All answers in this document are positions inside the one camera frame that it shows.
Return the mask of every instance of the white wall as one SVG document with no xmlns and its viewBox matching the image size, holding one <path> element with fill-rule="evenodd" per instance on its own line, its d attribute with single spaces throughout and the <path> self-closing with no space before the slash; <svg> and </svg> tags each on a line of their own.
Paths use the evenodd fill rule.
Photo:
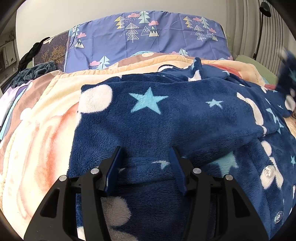
<svg viewBox="0 0 296 241">
<path fill-rule="evenodd" d="M 20 59 L 35 42 L 71 27 L 112 14 L 162 10 L 203 16 L 227 30 L 227 0 L 26 0 L 17 11 L 16 39 Z"/>
<path fill-rule="evenodd" d="M 9 41 L 9 35 L 10 35 L 10 33 L 0 35 L 0 46 L 4 45 L 5 41 Z M 14 44 L 14 47 L 16 47 L 16 40 L 15 39 L 13 41 L 13 44 Z M 0 86 L 10 76 L 13 75 L 13 73 L 14 73 L 13 68 L 17 69 L 18 63 L 19 63 L 19 59 L 18 59 L 18 56 L 17 56 L 17 51 L 15 51 L 15 56 L 16 56 L 17 61 L 14 62 L 13 64 L 11 64 L 10 66 L 8 66 L 6 69 L 4 69 L 3 72 L 0 74 Z"/>
<path fill-rule="evenodd" d="M 290 31 L 289 31 L 288 50 L 291 51 L 296 56 L 296 40 Z"/>
</svg>

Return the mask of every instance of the black lamp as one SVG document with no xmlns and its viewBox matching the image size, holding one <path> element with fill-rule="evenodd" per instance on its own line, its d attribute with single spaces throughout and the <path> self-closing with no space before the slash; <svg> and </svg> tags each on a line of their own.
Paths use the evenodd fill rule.
<svg viewBox="0 0 296 241">
<path fill-rule="evenodd" d="M 261 27 L 260 27 L 260 35 L 259 35 L 259 41 L 258 41 L 257 49 L 256 49 L 256 52 L 253 55 L 254 60 L 256 60 L 256 58 L 257 58 L 259 45 L 260 45 L 260 41 L 261 41 L 262 27 L 263 27 L 263 15 L 265 15 L 268 18 L 271 17 L 270 7 L 269 7 L 267 2 L 262 2 L 260 4 L 259 10 L 261 12 Z"/>
</svg>

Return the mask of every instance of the metal screw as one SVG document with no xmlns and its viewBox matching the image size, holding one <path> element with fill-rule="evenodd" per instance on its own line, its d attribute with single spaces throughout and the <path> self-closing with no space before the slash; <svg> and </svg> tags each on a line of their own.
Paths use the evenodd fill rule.
<svg viewBox="0 0 296 241">
<path fill-rule="evenodd" d="M 193 170 L 193 173 L 195 173 L 195 174 L 201 174 L 201 169 L 199 169 L 199 168 L 194 168 Z"/>
<path fill-rule="evenodd" d="M 91 169 L 91 174 L 97 174 L 99 172 L 100 172 L 100 170 L 98 168 Z"/>
<path fill-rule="evenodd" d="M 62 175 L 62 176 L 59 177 L 59 180 L 60 180 L 61 182 L 63 182 L 63 181 L 65 181 L 65 180 L 67 180 L 67 176 L 66 176 L 66 175 Z"/>
<path fill-rule="evenodd" d="M 232 180 L 233 180 L 233 176 L 231 176 L 230 174 L 227 174 L 227 175 L 225 176 L 225 178 L 226 178 L 226 180 L 228 180 L 228 181 L 232 181 Z"/>
</svg>

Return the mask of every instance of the light blue star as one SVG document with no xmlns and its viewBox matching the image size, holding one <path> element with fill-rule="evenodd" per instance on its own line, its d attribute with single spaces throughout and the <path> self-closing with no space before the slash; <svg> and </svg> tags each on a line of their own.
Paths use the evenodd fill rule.
<svg viewBox="0 0 296 241">
<path fill-rule="evenodd" d="M 151 87 L 148 88 L 146 93 L 144 95 L 135 94 L 135 93 L 129 93 L 132 97 L 137 99 L 137 103 L 132 108 L 131 113 L 143 109 L 145 107 L 148 107 L 149 109 L 155 111 L 158 114 L 161 114 L 157 103 L 165 98 L 168 98 L 168 96 L 154 96 L 151 90 Z"/>
<path fill-rule="evenodd" d="M 283 125 L 280 123 L 280 121 L 279 121 L 279 118 L 278 118 L 278 117 L 276 117 L 276 120 L 277 120 L 277 121 L 278 121 L 278 123 L 279 123 L 279 129 L 277 130 L 277 132 L 281 134 L 281 128 L 284 128 L 284 126 L 283 126 Z"/>
<path fill-rule="evenodd" d="M 193 70 L 193 68 L 194 68 L 194 63 L 196 62 L 196 59 L 194 59 L 193 60 L 193 63 L 192 63 L 192 65 L 191 65 L 191 70 Z"/>
<path fill-rule="evenodd" d="M 293 167 L 294 167 L 294 164 L 296 164 L 296 162 L 295 162 L 295 156 L 291 156 L 291 163 L 293 164 Z"/>
<path fill-rule="evenodd" d="M 266 109 L 267 112 L 271 113 L 273 118 L 274 118 L 274 123 L 276 123 L 276 116 L 274 115 L 274 113 L 272 112 L 272 110 L 270 108 Z"/>
<path fill-rule="evenodd" d="M 268 102 L 268 104 L 270 104 L 270 102 L 268 101 L 268 99 L 265 98 L 265 100 Z"/>
<path fill-rule="evenodd" d="M 212 101 L 207 101 L 206 103 L 210 104 L 210 107 L 217 105 L 222 109 L 222 106 L 220 105 L 221 102 L 223 102 L 223 101 L 216 101 L 216 100 L 212 99 Z"/>
<path fill-rule="evenodd" d="M 293 84 L 295 84 L 296 83 L 296 71 L 295 70 L 292 71 L 290 68 L 289 68 L 289 70 L 290 70 L 289 77 L 294 81 Z"/>
<path fill-rule="evenodd" d="M 213 161 L 212 163 L 219 165 L 222 177 L 224 177 L 224 175 L 226 174 L 229 174 L 231 167 L 238 168 L 238 165 L 235 161 L 235 156 L 233 155 L 233 151 L 231 153 L 228 153 L 226 156 Z"/>
<path fill-rule="evenodd" d="M 168 161 L 154 161 L 152 162 L 152 164 L 154 163 L 160 163 L 160 168 L 163 170 L 167 165 L 169 165 L 170 163 Z"/>
<path fill-rule="evenodd" d="M 222 72 L 226 72 L 228 76 L 230 76 L 230 73 L 227 70 L 224 70 Z"/>
</svg>

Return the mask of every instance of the dark blanket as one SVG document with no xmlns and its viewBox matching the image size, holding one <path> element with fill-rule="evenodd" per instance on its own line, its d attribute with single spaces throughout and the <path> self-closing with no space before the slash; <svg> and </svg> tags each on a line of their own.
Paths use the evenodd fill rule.
<svg viewBox="0 0 296 241">
<path fill-rule="evenodd" d="M 194 167 L 233 175 L 272 237 L 296 201 L 296 140 L 283 119 L 295 107 L 292 82 L 269 90 L 196 58 L 187 69 L 166 65 L 84 85 L 68 175 L 125 147 L 115 191 L 102 199 L 111 239 L 180 241 L 190 199 L 170 164 L 175 145 Z"/>
<path fill-rule="evenodd" d="M 21 71 L 16 77 L 13 78 L 11 83 L 7 86 L 6 90 L 9 87 L 14 89 L 17 86 L 21 86 L 24 83 L 28 83 L 30 80 L 37 79 L 38 77 L 45 75 L 49 72 L 52 72 L 56 69 L 57 68 L 54 61 L 38 64 L 36 66 L 33 66 L 32 68 L 25 69 Z"/>
</svg>

